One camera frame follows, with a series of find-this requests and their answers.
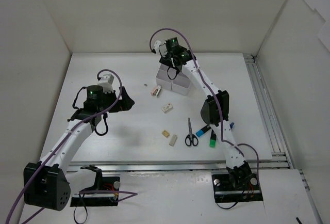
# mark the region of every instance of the small brown object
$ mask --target small brown object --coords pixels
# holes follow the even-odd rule
[[[168,137],[170,136],[170,133],[167,132],[166,130],[164,130],[163,132],[161,132],[161,134],[162,134],[163,136],[165,136],[166,138],[168,138]]]

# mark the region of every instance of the black scissors handle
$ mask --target black scissors handle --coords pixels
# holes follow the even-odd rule
[[[198,143],[199,143],[198,138],[195,135],[192,135],[192,138],[190,137],[190,135],[187,135],[186,136],[185,144],[188,147],[191,147],[191,145],[193,145],[194,147],[196,147],[198,145]]]

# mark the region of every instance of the green cap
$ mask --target green cap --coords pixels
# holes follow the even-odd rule
[[[216,141],[210,140],[210,147],[215,148],[216,147]]]

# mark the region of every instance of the scissors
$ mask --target scissors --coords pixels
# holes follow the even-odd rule
[[[185,143],[188,147],[191,147],[191,145],[196,147],[198,145],[198,138],[194,134],[192,134],[190,118],[188,118],[188,129],[189,134],[185,139]]]

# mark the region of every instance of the green marker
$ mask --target green marker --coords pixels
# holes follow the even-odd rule
[[[210,138],[210,147],[215,148],[216,147],[216,142],[217,142],[217,135],[212,130],[211,138]]]

